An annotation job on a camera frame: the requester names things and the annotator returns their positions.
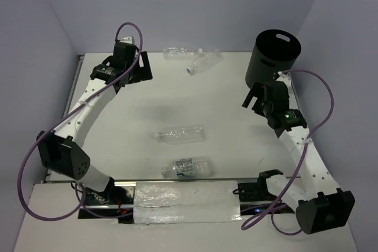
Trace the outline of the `clear bottle blue cap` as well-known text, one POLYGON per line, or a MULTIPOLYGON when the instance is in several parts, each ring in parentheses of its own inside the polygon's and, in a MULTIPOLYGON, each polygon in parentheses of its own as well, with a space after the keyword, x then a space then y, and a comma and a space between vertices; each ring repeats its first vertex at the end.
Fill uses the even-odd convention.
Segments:
POLYGON ((201 57, 195 59, 187 68, 186 71, 189 75, 193 76, 203 73, 210 68, 214 67, 223 59, 222 53, 219 50, 205 53, 201 57))

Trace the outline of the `labelled clear bottle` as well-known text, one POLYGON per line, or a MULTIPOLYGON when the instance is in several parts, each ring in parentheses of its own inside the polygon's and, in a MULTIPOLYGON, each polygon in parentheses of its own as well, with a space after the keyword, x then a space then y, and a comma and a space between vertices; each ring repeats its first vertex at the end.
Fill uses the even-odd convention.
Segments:
POLYGON ((169 163, 161 168, 165 179, 203 179, 213 176, 213 166, 208 156, 184 158, 169 163))

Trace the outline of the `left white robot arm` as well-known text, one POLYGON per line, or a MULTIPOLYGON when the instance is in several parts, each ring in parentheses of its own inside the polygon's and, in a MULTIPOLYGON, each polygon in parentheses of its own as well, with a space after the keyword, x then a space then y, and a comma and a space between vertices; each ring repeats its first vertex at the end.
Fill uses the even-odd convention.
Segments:
POLYGON ((38 151, 43 167, 82 184, 86 194, 93 195, 102 204, 126 197, 126 190, 115 186, 112 177, 92 165, 82 147, 90 128, 121 88, 152 78, 147 52, 139 51, 134 44, 118 41, 113 54, 93 68, 71 116, 54 127, 52 133, 39 133, 38 151))

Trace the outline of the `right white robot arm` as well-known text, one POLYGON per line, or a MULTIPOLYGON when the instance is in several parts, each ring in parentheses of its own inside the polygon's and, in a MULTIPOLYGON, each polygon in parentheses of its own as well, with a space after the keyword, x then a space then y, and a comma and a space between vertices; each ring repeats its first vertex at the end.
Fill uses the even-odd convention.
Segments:
POLYGON ((285 204, 294 211, 303 233, 343 227, 354 207, 354 195, 342 190, 326 168, 302 113, 291 108, 290 89, 291 85, 283 81, 255 83, 242 104, 248 107, 251 100, 256 99, 252 110, 267 120, 296 166, 291 178, 284 177, 279 170, 259 175, 258 195, 262 199, 275 196, 275 200, 258 219, 285 204))

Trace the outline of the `black round bin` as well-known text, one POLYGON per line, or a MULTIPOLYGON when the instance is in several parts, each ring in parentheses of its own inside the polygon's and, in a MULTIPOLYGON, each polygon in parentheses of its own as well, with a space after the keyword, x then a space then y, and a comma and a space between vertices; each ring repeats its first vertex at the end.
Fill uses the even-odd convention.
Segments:
POLYGON ((291 69, 301 50, 299 40, 286 31, 262 31, 256 37, 245 75, 248 88, 255 83, 270 83, 275 73, 291 69))

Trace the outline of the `silver foil sheet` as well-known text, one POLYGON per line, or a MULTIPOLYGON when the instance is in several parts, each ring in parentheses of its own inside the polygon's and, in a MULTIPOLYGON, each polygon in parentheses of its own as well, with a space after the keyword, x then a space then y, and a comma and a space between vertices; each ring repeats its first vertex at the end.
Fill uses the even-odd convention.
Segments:
POLYGON ((241 220, 236 181, 140 182, 135 187, 136 224, 213 223, 241 220))

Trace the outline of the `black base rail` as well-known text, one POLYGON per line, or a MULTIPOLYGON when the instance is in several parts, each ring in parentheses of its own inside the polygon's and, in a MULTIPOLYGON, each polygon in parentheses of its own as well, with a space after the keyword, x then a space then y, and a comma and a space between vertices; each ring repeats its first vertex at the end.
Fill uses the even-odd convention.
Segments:
MULTIPOLYGON (((169 182, 190 182, 190 181, 169 181, 169 182)), ((133 199, 135 195, 135 185, 119 186, 126 190, 126 197, 120 201, 111 204, 103 204, 98 201, 93 195, 86 194, 85 206, 104 216, 122 216, 122 221, 125 223, 134 222, 133 220, 133 199)), ((276 198, 275 195, 270 194, 261 180, 255 182, 237 182, 237 188, 233 190, 233 194, 239 197, 240 215, 257 214, 265 210, 271 202, 276 198)))

